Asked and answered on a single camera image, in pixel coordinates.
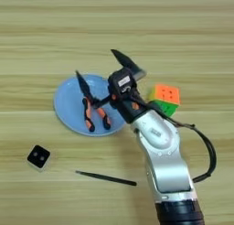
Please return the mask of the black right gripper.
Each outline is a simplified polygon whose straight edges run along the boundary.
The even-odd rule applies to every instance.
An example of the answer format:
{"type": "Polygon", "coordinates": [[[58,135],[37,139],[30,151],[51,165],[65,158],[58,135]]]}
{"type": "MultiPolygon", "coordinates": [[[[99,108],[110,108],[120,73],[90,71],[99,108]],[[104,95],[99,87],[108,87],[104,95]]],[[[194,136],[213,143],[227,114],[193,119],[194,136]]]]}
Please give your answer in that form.
{"type": "Polygon", "coordinates": [[[132,123],[137,117],[146,112],[146,108],[140,104],[143,99],[140,97],[136,80],[133,77],[133,74],[137,74],[141,70],[128,56],[121,53],[121,51],[112,49],[112,54],[123,67],[128,69],[117,70],[108,78],[109,95],[102,100],[94,102],[94,98],[90,93],[89,84],[76,71],[80,90],[84,97],[89,100],[90,104],[94,104],[96,109],[109,103],[113,109],[119,112],[124,121],[132,123]]]}

